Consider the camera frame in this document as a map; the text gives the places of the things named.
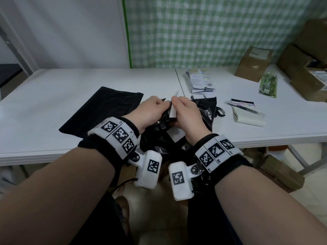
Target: white table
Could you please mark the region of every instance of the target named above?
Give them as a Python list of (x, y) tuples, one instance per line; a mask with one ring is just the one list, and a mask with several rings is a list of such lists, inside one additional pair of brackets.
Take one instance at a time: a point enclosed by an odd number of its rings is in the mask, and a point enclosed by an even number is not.
[(170, 99), (174, 69), (38, 70), (0, 102), (0, 166), (45, 163), (81, 140), (58, 129), (101, 87)]
[[(185, 71), (176, 69), (183, 93), (190, 98)], [(208, 69), (216, 87), (217, 106), (226, 111), (225, 117), (215, 118), (213, 132), (225, 135), (239, 148), (327, 141), (327, 103), (306, 101), (275, 65), (267, 72), (278, 76), (276, 99), (259, 94), (260, 83), (236, 77), (235, 71), (236, 67)], [(266, 114), (266, 126), (236, 123), (231, 106), (224, 104), (231, 98), (254, 102)]]

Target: qr code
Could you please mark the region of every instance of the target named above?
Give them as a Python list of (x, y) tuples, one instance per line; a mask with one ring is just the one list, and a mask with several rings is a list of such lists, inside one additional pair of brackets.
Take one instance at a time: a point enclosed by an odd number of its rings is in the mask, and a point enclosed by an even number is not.
[(135, 145), (133, 144), (133, 142), (130, 138), (126, 141), (126, 143), (123, 144), (123, 149), (126, 152), (126, 154), (131, 152), (134, 147), (135, 147)]
[(125, 132), (124, 129), (121, 127), (118, 128), (117, 131), (115, 131), (112, 135), (120, 143), (122, 143), (128, 137), (127, 132)]
[(107, 132), (111, 132), (112, 130), (114, 130), (118, 125), (115, 124), (112, 121), (109, 121), (108, 123), (106, 123), (104, 126), (101, 127), (101, 129), (107, 131)]
[(147, 170), (153, 173), (158, 173), (159, 162), (150, 160)]
[(221, 140), (220, 143), (227, 149), (230, 150), (232, 148), (235, 148), (235, 146), (228, 140), (228, 139), (224, 139)]
[(218, 156), (220, 156), (225, 152), (225, 150), (218, 143), (215, 143), (208, 150), (211, 153), (211, 155), (213, 155), (215, 158), (217, 158)]
[(173, 176), (174, 185), (182, 184), (182, 183), (185, 182), (182, 171), (177, 172), (177, 173), (173, 173), (172, 176)]
[(209, 155), (209, 153), (206, 151), (204, 152), (200, 157), (199, 157), (200, 161), (202, 162), (202, 164), (207, 167), (209, 166), (210, 163), (212, 163), (214, 161), (214, 159)]

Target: gingham fabric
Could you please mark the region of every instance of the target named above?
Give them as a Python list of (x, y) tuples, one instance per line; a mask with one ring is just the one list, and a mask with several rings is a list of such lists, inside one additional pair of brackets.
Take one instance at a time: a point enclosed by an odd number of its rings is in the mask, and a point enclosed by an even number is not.
[(125, 0), (133, 68), (237, 65), (252, 45), (276, 62), (327, 0)]

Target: green trim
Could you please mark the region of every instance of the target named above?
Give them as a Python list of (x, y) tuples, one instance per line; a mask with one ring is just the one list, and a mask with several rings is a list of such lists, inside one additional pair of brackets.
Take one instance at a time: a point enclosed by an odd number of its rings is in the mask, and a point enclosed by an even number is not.
[(128, 46), (128, 58), (129, 58), (129, 67), (132, 69), (132, 58), (130, 56), (130, 46), (129, 46), (129, 33), (128, 33), (128, 24), (127, 24), (127, 15), (126, 15), (126, 7), (125, 0), (122, 0), (123, 3), (123, 11), (124, 11), (124, 19), (125, 19), (125, 28), (126, 28), (126, 37), (127, 37), (127, 46)]

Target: person's left arm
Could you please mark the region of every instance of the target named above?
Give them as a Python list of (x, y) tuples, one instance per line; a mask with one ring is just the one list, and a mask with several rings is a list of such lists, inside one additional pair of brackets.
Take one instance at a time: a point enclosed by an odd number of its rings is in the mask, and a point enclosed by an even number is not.
[[(152, 96), (124, 117), (141, 134), (169, 106)], [(68, 244), (114, 177), (109, 160), (78, 147), (14, 187), (0, 202), (0, 244)]]

